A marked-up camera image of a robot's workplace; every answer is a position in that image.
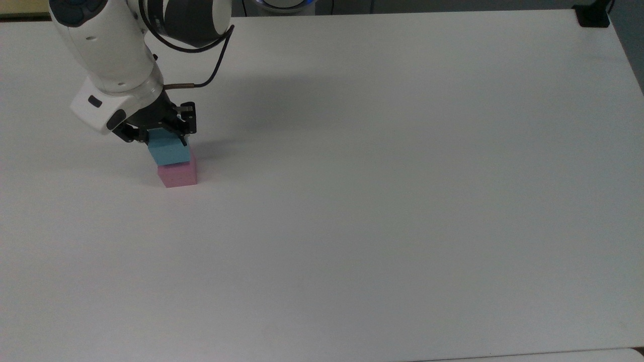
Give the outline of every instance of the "table surface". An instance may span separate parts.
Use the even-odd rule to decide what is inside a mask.
[[[392,362],[644,345],[644,97],[568,10],[234,19],[200,183],[0,24],[3,361]],[[167,82],[218,52],[148,39]]]
[[[48,15],[47,0],[2,0],[0,17]]]

